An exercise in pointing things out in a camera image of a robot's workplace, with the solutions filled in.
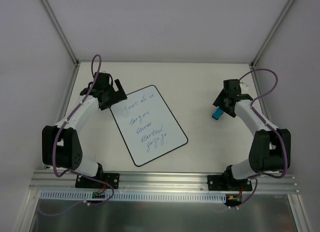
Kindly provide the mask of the small circuit board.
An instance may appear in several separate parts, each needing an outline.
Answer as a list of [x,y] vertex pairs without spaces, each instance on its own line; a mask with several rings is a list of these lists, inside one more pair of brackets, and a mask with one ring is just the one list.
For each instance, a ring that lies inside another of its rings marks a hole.
[[242,196],[240,195],[228,195],[226,197],[225,205],[228,208],[236,208],[242,204]]
[[94,191],[92,193],[93,199],[105,199],[106,198],[106,192],[105,191]]

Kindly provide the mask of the left aluminium frame post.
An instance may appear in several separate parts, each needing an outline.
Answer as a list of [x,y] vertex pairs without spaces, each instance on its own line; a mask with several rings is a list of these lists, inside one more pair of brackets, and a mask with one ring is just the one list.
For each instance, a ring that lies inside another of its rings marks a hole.
[[64,48],[66,49],[69,57],[71,58],[73,64],[75,66],[77,66],[79,63],[79,60],[77,59],[77,57],[76,57],[76,55],[70,45],[65,33],[64,33],[64,30],[61,27],[61,24],[59,23],[59,20],[57,19],[56,14],[55,14],[52,6],[49,3],[49,0],[39,0],[39,2],[42,5],[45,13],[47,14],[51,24],[53,25],[57,35],[59,36]]

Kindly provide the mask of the right aluminium frame post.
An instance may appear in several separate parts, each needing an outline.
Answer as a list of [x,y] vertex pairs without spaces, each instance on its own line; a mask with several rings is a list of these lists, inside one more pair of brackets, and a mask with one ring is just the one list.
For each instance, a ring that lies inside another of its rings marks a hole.
[[294,5],[296,0],[287,0],[284,4],[282,10],[280,11],[279,15],[277,16],[275,22],[273,23],[271,29],[269,30],[266,38],[264,39],[262,45],[260,46],[258,52],[256,53],[254,59],[250,63],[252,68],[255,68],[257,63],[260,61],[262,56],[264,55],[265,51],[267,50],[268,46],[270,45],[272,39],[274,38],[276,32],[280,28],[281,24],[283,23],[284,19],[286,18],[287,14],[291,10],[292,6]]

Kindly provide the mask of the small black-framed whiteboard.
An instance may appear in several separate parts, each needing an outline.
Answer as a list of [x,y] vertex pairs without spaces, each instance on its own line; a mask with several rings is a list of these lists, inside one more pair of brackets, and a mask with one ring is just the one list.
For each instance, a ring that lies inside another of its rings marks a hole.
[[188,138],[155,85],[127,95],[111,108],[135,166],[141,167],[188,143]]

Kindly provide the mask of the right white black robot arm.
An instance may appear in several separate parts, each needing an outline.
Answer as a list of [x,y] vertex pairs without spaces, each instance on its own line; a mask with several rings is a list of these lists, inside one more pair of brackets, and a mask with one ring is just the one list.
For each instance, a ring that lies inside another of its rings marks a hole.
[[282,178],[291,165],[291,133],[281,129],[261,115],[253,106],[249,94],[243,94],[238,79],[223,82],[223,89],[214,101],[223,113],[239,117],[253,135],[248,158],[229,165],[225,171],[209,184],[211,190],[240,190],[259,175]]

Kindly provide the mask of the blue whiteboard eraser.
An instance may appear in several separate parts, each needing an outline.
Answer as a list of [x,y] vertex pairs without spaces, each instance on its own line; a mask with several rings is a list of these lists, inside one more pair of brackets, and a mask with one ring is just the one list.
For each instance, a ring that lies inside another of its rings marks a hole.
[[215,119],[215,120],[218,120],[222,115],[223,115],[223,111],[217,107],[215,112],[212,114],[212,117]]

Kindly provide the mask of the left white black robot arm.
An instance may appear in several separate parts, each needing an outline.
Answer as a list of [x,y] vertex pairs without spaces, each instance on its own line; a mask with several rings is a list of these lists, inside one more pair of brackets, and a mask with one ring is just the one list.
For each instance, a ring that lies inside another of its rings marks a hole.
[[104,183],[102,165],[84,157],[79,132],[87,120],[98,110],[111,108],[127,96],[118,79],[113,80],[108,73],[96,73],[88,87],[80,92],[76,106],[53,126],[45,126],[42,130],[42,162],[52,166],[57,177],[57,168],[78,175],[87,176],[86,181],[94,188]]

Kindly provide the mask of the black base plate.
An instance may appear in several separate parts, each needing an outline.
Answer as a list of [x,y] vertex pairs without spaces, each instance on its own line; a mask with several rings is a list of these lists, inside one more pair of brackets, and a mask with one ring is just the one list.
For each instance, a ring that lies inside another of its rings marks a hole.
[[227,180],[220,175],[208,175],[207,186],[209,191],[245,191],[250,192],[253,190],[251,182],[248,180]]
[[[103,181],[108,183],[113,187],[113,189],[118,189],[120,182],[119,173],[104,173],[94,177],[95,180]],[[102,189],[104,184],[92,181],[90,179],[84,178],[83,176],[77,176],[75,181],[75,187],[80,189]]]

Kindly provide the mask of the left small circuit board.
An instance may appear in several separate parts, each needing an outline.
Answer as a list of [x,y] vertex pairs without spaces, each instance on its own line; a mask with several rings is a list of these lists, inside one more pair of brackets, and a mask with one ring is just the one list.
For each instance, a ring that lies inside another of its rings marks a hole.
[[105,191],[94,191],[92,193],[93,199],[105,199],[106,198],[106,192]]

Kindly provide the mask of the aluminium frame post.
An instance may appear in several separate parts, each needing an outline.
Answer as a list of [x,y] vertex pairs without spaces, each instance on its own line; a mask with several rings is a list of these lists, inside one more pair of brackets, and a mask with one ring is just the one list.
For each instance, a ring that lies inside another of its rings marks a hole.
[[69,57],[71,58],[73,64],[75,66],[77,66],[79,63],[79,60],[77,59],[77,57],[76,57],[76,55],[70,45],[65,33],[64,33],[64,30],[61,27],[61,24],[59,23],[59,20],[57,19],[56,14],[55,14],[52,6],[49,3],[49,0],[39,0],[39,2],[42,5],[45,13],[47,14],[51,24],[53,25],[57,35],[59,36],[64,48],[66,49]]
[[280,11],[279,15],[277,16],[275,22],[273,23],[271,29],[269,30],[266,38],[264,39],[262,45],[260,46],[258,52],[256,53],[254,59],[250,63],[252,68],[255,68],[257,63],[260,61],[262,56],[264,55],[265,51],[267,50],[268,46],[270,45],[272,39],[274,38],[276,32],[280,28],[281,24],[283,23],[284,19],[286,18],[287,14],[291,10],[292,6],[294,5],[296,0],[287,0],[284,4],[282,10]]

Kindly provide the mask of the right small circuit board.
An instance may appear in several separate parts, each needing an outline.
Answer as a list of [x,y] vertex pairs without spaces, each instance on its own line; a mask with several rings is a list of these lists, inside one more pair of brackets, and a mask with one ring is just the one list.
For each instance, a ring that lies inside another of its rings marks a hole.
[[226,197],[225,205],[228,208],[236,208],[242,204],[242,196],[240,195],[228,195]]

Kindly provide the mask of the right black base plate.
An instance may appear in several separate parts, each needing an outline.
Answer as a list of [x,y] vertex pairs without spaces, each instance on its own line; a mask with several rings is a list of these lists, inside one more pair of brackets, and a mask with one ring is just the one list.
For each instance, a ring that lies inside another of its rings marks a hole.
[[207,186],[209,191],[245,191],[250,192],[253,190],[251,182],[248,180],[227,180],[220,175],[208,175]]

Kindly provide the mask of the aluminium mounting rail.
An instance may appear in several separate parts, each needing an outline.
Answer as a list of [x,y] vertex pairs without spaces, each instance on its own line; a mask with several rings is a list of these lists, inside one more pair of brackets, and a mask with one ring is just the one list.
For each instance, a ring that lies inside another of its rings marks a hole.
[[[77,176],[57,178],[52,170],[36,170],[29,189],[75,190]],[[257,194],[296,195],[299,186],[293,175],[282,179],[259,177]],[[210,193],[205,173],[119,172],[117,192]]]

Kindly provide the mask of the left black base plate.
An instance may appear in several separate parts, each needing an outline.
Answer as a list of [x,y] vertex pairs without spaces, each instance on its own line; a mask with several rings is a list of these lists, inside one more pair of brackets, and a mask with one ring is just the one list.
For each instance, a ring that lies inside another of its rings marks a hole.
[[[119,173],[104,173],[94,177],[95,180],[103,181],[108,183],[113,187],[113,189],[118,189],[120,182]],[[92,181],[90,179],[84,178],[83,176],[77,176],[75,181],[75,187],[80,189],[102,189],[104,184]]]

